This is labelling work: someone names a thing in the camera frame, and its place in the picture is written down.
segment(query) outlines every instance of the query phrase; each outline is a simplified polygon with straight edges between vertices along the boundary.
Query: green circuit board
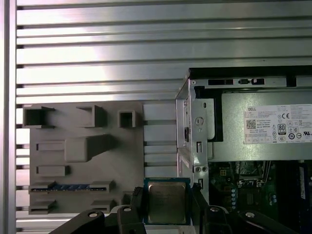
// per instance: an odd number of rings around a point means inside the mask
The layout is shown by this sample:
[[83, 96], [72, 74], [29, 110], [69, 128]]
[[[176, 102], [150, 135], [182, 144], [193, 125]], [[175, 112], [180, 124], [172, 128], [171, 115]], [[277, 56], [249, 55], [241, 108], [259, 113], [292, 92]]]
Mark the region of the green circuit board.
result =
[[278, 219], [273, 161], [209, 163], [209, 183], [229, 212], [255, 210]]

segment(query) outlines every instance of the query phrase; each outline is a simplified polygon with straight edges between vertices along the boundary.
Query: metal screw head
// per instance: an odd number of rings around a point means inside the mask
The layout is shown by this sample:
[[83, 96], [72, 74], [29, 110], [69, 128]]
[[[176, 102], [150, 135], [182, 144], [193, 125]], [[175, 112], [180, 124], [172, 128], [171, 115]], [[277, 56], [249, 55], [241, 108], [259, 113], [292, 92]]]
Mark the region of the metal screw head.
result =
[[210, 210], [212, 212], [218, 212], [220, 209], [218, 207], [211, 207]]
[[89, 213], [88, 214], [88, 216], [90, 217], [90, 218], [94, 218], [94, 217], [97, 217], [97, 213], [96, 212], [92, 212], [92, 213]]
[[247, 216], [248, 218], [254, 218], [254, 217], [255, 217], [254, 213], [251, 213], [251, 212], [247, 212], [247, 213], [246, 213], [246, 216]]

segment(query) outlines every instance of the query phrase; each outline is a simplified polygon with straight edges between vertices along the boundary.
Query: rectangular slot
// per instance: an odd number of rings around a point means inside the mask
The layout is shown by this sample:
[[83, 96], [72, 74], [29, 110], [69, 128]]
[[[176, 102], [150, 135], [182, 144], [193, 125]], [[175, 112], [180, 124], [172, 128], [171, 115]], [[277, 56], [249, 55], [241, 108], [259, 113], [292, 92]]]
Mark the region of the rectangular slot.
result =
[[62, 151], [64, 141], [43, 141], [37, 144], [38, 151]]
[[104, 211], [105, 213], [109, 213], [111, 209], [115, 206], [114, 200], [96, 200], [91, 204], [91, 209]]
[[29, 213], [32, 215], [47, 215], [55, 206], [56, 201], [37, 201], [29, 206]]
[[198, 183], [201, 186], [201, 189], [204, 189], [204, 179], [198, 179]]
[[249, 84], [249, 80], [248, 79], [240, 79], [238, 81], [239, 84]]
[[120, 113], [120, 125], [122, 128], [132, 128], [132, 113]]
[[208, 85], [232, 85], [233, 79], [209, 79]]
[[136, 121], [135, 111], [118, 111], [119, 128], [135, 128]]
[[190, 128], [189, 127], [184, 128], [184, 140], [186, 142], [190, 141], [189, 135], [190, 135]]
[[68, 166], [38, 166], [36, 174], [39, 176], [66, 176]]
[[263, 78], [260, 79], [252, 79], [252, 85], [264, 85], [265, 81]]
[[196, 142], [196, 152], [197, 153], [202, 153], [203, 152], [203, 146], [202, 146], [202, 142], [201, 141]]
[[23, 117], [23, 126], [25, 128], [54, 128], [49, 125], [47, 119], [47, 113], [54, 111], [53, 108], [37, 107], [37, 108], [25, 108]]
[[110, 182], [103, 182], [103, 181], [96, 181], [90, 184], [90, 190], [91, 191], [104, 191], [104, 192], [110, 192], [112, 188], [112, 181]]

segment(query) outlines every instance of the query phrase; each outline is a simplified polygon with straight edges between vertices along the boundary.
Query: aluminum profile wall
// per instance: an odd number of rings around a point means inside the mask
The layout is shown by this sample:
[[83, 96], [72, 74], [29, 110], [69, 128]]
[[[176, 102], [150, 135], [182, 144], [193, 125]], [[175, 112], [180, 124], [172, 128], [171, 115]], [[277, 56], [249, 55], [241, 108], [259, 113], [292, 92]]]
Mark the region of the aluminum profile wall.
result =
[[[146, 176], [177, 174], [173, 100], [189, 67], [312, 63], [312, 1], [17, 4], [17, 126], [33, 103], [142, 100]], [[28, 215], [28, 129], [17, 144], [18, 232], [45, 234], [74, 214]]]

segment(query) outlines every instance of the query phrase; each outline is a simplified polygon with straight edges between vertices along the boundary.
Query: power supply label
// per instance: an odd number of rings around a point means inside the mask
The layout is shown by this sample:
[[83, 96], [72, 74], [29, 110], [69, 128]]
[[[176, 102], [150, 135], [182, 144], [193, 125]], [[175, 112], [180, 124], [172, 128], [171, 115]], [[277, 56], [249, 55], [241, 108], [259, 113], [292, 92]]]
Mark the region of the power supply label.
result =
[[312, 142], [312, 104], [250, 106], [244, 144]]

